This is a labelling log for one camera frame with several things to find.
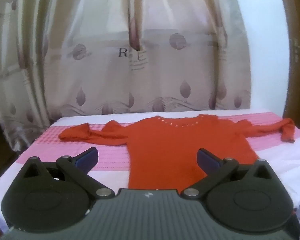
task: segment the beige curtain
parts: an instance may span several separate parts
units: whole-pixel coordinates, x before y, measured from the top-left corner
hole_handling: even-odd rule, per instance
[[[0,124],[15,151],[62,116],[249,106],[237,0],[0,0]]]

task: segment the ridged gray surface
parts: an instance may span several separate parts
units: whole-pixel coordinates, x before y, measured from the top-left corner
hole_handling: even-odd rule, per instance
[[[123,189],[110,200],[98,200],[76,225],[55,233],[11,230],[2,240],[292,240],[284,231],[262,236],[232,232],[217,224],[197,201],[174,190]]]

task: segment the metal screw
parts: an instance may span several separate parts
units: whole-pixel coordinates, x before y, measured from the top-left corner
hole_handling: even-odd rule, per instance
[[[96,191],[96,193],[100,197],[108,197],[111,195],[112,191],[109,188],[100,188]]]
[[[195,188],[187,188],[183,191],[183,193],[188,197],[195,197],[199,195],[199,190]]]

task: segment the pink and white bedsheet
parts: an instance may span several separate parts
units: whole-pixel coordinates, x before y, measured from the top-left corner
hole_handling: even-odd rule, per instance
[[[267,111],[253,110],[214,110],[196,112],[173,113],[142,113],[117,114],[101,116],[80,116],[61,118],[47,129],[26,150],[15,163],[0,178],[0,206],[1,200],[21,169],[22,165],[31,156],[38,156],[43,162],[55,161],[62,155],[76,156],[90,147],[96,147],[99,152],[98,164],[89,172],[89,175],[115,192],[119,188],[128,186],[129,154],[125,146],[103,146],[85,142],[61,142],[58,134],[65,128],[88,122],[92,129],[101,130],[105,123],[114,119],[123,125],[137,122],[144,118],[161,115],[168,118],[194,117],[198,114],[215,114],[220,118],[231,119],[234,122],[247,119],[253,124],[271,124],[281,118]],[[295,207],[300,209],[300,130],[296,129],[295,143],[284,143],[280,140],[280,133],[259,138],[247,138],[251,147],[261,157],[266,159],[277,173],[289,192]],[[0,228],[5,232],[8,227],[0,208]]]

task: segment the red sweater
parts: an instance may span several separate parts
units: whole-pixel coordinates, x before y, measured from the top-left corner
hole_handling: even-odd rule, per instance
[[[282,141],[294,142],[291,119],[272,125],[237,123],[214,115],[169,119],[152,117],[122,127],[112,120],[101,131],[89,124],[67,128],[62,141],[85,141],[101,145],[127,145],[130,155],[129,188],[177,189],[179,192],[204,178],[196,155],[205,148],[220,159],[232,157],[242,164],[258,159],[246,137],[282,132]]]

